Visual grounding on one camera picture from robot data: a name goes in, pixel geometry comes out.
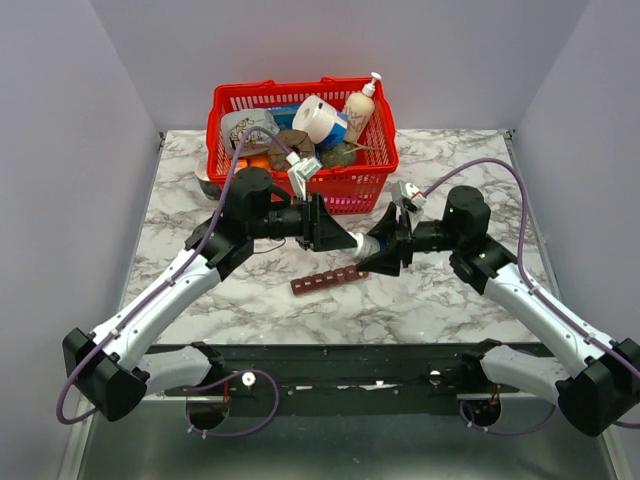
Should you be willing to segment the white pill bottle blue label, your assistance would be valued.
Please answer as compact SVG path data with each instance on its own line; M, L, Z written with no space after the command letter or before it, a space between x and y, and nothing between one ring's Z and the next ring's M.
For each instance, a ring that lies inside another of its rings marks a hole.
M355 260L363 260L384 250L388 244L387 240L376 238L368 234L350 232L355 240L356 246L350 250L350 255Z

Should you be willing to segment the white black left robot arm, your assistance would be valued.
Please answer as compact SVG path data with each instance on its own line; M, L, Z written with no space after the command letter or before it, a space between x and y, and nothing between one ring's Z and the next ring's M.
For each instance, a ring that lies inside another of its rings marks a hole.
M305 250L356 250L360 236L344 229L313 193L294 201L264 169L245 168L227 178L211 219L198 226L167 269L109 320L62 341L67 380L96 413L114 422L149 394L188 386L214 393L220 368L200 347L186 347L152 364L147 353L179 316L254 253L258 239L293 238Z

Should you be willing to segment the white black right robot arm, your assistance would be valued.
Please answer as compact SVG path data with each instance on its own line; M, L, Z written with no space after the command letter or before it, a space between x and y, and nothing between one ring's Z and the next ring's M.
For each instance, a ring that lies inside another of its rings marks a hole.
M453 188L440 220L423 220L425 203L417 187L397 183L383 218L354 236L358 270L397 276L414 254L447 251L462 282L510 312L552 354L537 358L487 341L460 367L467 389L480 392L494 383L533 394L588 436L600 435L638 405L638 343L614 340L542 288L488 234L491 210L477 189Z

